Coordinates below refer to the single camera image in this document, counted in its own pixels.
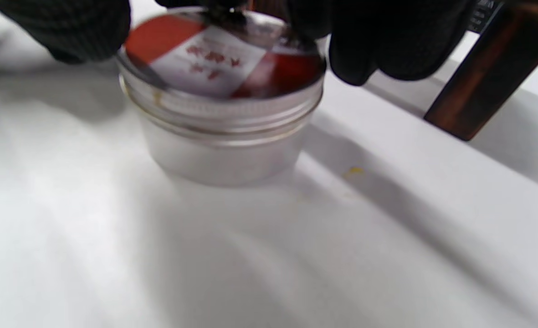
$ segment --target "finger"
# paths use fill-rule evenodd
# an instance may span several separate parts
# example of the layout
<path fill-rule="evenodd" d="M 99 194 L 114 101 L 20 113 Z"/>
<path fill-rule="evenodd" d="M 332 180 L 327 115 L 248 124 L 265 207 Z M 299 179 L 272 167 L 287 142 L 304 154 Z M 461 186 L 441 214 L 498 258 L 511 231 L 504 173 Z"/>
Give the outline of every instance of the finger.
<path fill-rule="evenodd" d="M 311 39 L 321 39 L 331 32 L 333 0 L 281 0 L 286 1 L 289 20 L 295 31 Z"/>
<path fill-rule="evenodd" d="M 335 0 L 329 62 L 350 85 L 363 85 L 376 70 L 374 52 L 383 31 L 379 12 L 383 0 Z"/>
<path fill-rule="evenodd" d="M 0 11 L 70 63 L 113 56 L 131 21 L 128 0 L 0 0 Z"/>
<path fill-rule="evenodd" d="M 377 50 L 379 68 L 395 79 L 435 73 L 463 37 L 473 0 L 401 0 L 384 14 L 387 35 Z"/>
<path fill-rule="evenodd" d="M 156 2 L 167 8 L 198 6 L 200 4 L 198 0 L 156 0 Z"/>
<path fill-rule="evenodd" d="M 202 6 L 213 8 L 213 7 L 222 7 L 222 8 L 237 8 L 243 6 L 247 3 L 247 0 L 200 0 Z"/>

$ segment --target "dark wooden stick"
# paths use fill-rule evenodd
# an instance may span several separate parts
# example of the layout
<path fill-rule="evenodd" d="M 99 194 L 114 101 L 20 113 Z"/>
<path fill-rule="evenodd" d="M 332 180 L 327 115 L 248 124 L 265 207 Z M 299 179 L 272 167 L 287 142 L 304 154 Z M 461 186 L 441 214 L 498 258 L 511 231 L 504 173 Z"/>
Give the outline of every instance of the dark wooden stick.
<path fill-rule="evenodd" d="M 425 120 L 468 141 L 538 65 L 538 0 L 506 4 Z"/>

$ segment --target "white surface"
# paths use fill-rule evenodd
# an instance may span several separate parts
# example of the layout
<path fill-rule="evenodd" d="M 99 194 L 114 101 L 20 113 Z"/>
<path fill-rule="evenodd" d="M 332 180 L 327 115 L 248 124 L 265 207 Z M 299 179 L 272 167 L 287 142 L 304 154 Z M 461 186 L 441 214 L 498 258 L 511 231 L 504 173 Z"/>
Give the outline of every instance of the white surface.
<path fill-rule="evenodd" d="M 214 189 L 154 164 L 115 76 L 0 78 L 0 328 L 538 327 L 538 184 L 325 89 L 294 169 Z"/>

